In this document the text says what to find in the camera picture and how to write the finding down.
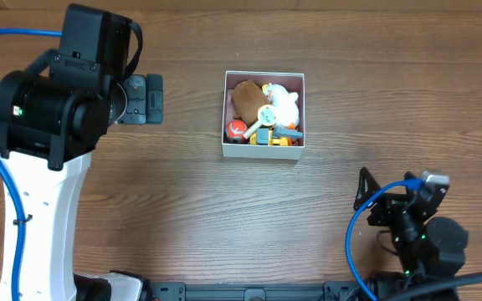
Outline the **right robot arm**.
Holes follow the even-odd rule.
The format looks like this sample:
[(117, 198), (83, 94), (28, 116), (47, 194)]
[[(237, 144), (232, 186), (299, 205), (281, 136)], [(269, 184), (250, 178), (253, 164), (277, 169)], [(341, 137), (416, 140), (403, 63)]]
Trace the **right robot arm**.
[[(447, 285), (464, 266), (469, 234), (456, 221), (436, 217), (450, 187), (449, 176), (425, 171), (421, 176), (405, 173), (403, 179), (380, 186), (363, 167), (355, 211), (346, 230), (346, 261), (358, 283), (360, 300), (384, 300), (399, 295), (403, 300), (457, 300)], [(392, 248), (387, 251), (401, 263), (400, 273), (373, 272), (363, 279), (351, 254), (352, 230), (360, 215), (369, 210), (367, 223), (387, 233)]]

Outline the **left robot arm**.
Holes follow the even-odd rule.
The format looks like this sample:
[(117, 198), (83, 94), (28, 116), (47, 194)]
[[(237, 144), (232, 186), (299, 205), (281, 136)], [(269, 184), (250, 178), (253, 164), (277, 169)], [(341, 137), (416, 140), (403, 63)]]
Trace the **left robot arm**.
[(0, 80), (5, 191), (0, 300), (152, 300), (151, 281), (74, 271), (74, 235), (93, 152), (114, 124), (162, 122), (162, 77), (136, 74), (140, 25), (71, 4), (59, 46)]

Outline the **red ball toy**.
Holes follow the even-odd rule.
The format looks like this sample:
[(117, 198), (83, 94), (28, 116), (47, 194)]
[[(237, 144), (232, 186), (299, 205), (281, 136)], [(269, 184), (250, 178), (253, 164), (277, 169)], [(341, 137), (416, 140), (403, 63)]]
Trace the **red ball toy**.
[(245, 144), (244, 132), (248, 129), (242, 120), (232, 120), (224, 127), (224, 137), (231, 144)]

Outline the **yellow toy crane truck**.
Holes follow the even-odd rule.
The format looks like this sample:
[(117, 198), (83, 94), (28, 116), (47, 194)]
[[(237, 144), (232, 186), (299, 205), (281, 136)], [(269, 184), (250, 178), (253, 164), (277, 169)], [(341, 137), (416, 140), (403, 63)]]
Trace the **yellow toy crane truck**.
[(250, 145), (292, 146), (304, 134), (298, 130), (277, 128), (259, 128), (250, 137)]

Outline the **brown plush toy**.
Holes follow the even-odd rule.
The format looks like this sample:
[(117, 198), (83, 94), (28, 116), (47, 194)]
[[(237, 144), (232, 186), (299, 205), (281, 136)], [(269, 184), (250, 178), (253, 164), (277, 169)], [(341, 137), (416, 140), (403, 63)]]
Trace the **brown plush toy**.
[(236, 85), (231, 94), (231, 102), (234, 119), (242, 120), (247, 126), (257, 121), (260, 107), (270, 104), (268, 97), (252, 79)]

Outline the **white plush duck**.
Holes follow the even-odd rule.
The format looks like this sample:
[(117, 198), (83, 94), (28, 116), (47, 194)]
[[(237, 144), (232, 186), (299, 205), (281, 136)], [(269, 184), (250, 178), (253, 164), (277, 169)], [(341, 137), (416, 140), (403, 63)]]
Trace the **white plush duck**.
[(275, 108), (276, 125), (282, 128), (295, 130), (300, 122), (300, 112), (297, 105), (299, 95), (289, 92), (280, 84), (264, 84), (263, 93)]

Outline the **wooden rattle drum toy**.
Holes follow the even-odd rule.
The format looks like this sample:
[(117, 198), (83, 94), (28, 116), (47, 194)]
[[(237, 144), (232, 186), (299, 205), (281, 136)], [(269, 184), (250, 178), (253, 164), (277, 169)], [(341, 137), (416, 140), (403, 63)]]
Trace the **wooden rattle drum toy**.
[(273, 105), (263, 105), (259, 108), (257, 113), (257, 120), (244, 133), (244, 139), (248, 140), (250, 136), (256, 132), (260, 127), (270, 127), (277, 121), (275, 107)]

